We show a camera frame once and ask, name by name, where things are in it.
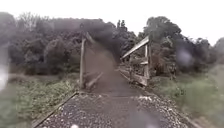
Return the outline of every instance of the road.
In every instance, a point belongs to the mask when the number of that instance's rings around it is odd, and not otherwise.
[[[119,73],[103,75],[91,93],[75,95],[38,128],[187,128],[175,109],[129,84]]]

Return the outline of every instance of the bridge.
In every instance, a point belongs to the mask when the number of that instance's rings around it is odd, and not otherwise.
[[[145,57],[136,62],[143,65],[143,76],[134,73],[132,66],[117,66],[112,54],[87,33],[80,60],[79,84],[83,91],[65,99],[33,128],[200,128],[170,102],[133,84],[150,86],[152,57],[148,37],[121,59],[140,47],[145,48]]]

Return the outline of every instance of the wooden post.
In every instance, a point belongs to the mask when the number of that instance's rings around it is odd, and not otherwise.
[[[149,57],[148,57],[148,45],[145,45],[145,58],[148,61]],[[148,64],[144,65],[144,76],[146,78],[149,78],[149,66]]]
[[[85,42],[86,39],[82,39],[81,46],[81,59],[80,59],[80,88],[84,88],[84,72],[85,72]]]
[[[147,57],[148,57],[148,78],[149,78],[149,80],[151,79],[151,77],[152,77],[152,74],[151,74],[151,69],[152,69],[152,49],[151,49],[151,42],[148,42],[147,43],[147,45],[148,45],[148,55],[147,55]]]

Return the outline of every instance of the overcast sky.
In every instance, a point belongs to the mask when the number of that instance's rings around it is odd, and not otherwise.
[[[214,44],[224,37],[223,0],[0,0],[0,11],[14,16],[31,12],[41,16],[101,18],[114,24],[126,21],[138,33],[151,16],[166,16],[185,36],[207,38]]]

